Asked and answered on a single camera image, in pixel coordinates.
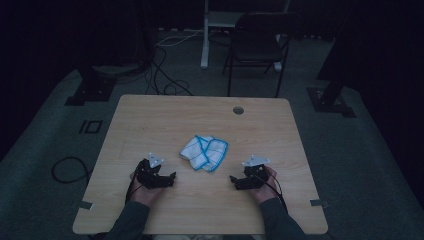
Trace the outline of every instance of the chair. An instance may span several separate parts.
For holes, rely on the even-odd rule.
[[[278,78],[278,97],[289,51],[289,42],[300,29],[302,19],[297,13],[251,12],[236,22],[222,74],[230,68],[227,96],[231,93],[233,67],[264,67],[265,73],[274,62],[281,62]]]

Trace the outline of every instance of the wooden table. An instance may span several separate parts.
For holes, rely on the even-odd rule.
[[[244,113],[237,115],[239,106]],[[179,152],[194,135],[228,142],[219,168],[195,171]],[[176,171],[152,208],[146,234],[262,234],[260,210],[246,191],[236,191],[229,175],[242,178],[241,162],[252,154],[269,158],[278,172],[288,211],[307,234],[323,234],[327,222],[290,104],[284,99],[138,96],[121,98],[83,201],[74,232],[107,232],[124,207],[129,175],[153,152],[166,162],[160,174]]]

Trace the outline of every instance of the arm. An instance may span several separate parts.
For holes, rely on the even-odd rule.
[[[129,201],[104,240],[139,239],[143,234],[150,208],[164,191],[163,188],[148,190],[141,186],[134,176],[131,176],[131,179],[133,186]]]
[[[267,170],[272,176],[268,179],[268,184],[277,189],[274,181],[277,173],[269,167],[267,167]],[[306,234],[296,221],[286,213],[277,194],[272,189],[267,185],[263,185],[260,189],[250,190],[250,193],[262,211],[267,240],[307,239]]]

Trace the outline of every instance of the dark background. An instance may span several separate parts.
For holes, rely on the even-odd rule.
[[[214,0],[210,9],[275,11],[285,3],[258,2]],[[2,1],[0,159],[78,57],[92,65],[146,61],[146,29],[200,29],[203,9],[199,0]],[[423,205],[422,3],[292,0],[289,11],[302,15],[303,35],[336,39],[318,78],[361,93]]]

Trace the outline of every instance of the dark floor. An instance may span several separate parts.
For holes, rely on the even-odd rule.
[[[192,32],[168,32],[190,35]],[[175,46],[163,46],[166,59],[161,68],[196,96],[225,96],[227,75],[222,75],[228,38],[214,35],[209,68],[200,69],[201,37],[189,38]],[[167,41],[163,44],[176,43]],[[299,133],[324,209],[329,233],[334,239],[424,239],[424,213],[399,171],[384,139],[361,101],[360,95],[345,88],[342,97],[357,118],[341,114],[316,113],[307,87],[326,86],[316,76],[332,43],[304,39],[292,44],[280,97],[290,101]],[[158,50],[156,63],[164,52]],[[99,67],[108,74],[123,68]],[[109,102],[88,102],[84,106],[64,106],[81,80],[71,72],[51,93],[31,125],[0,163],[0,239],[88,239],[72,232],[85,181],[61,184],[51,175],[60,159],[75,156],[89,169],[98,153],[123,94],[156,94],[149,87],[156,68],[146,76],[121,77]],[[272,97],[277,74],[263,75],[260,69],[236,69],[233,96]],[[163,91],[168,80],[157,75]],[[168,93],[179,91],[168,87]],[[85,121],[102,120],[97,134],[83,134]],[[64,179],[83,175],[78,162],[57,168]],[[330,235],[311,239],[332,239]]]

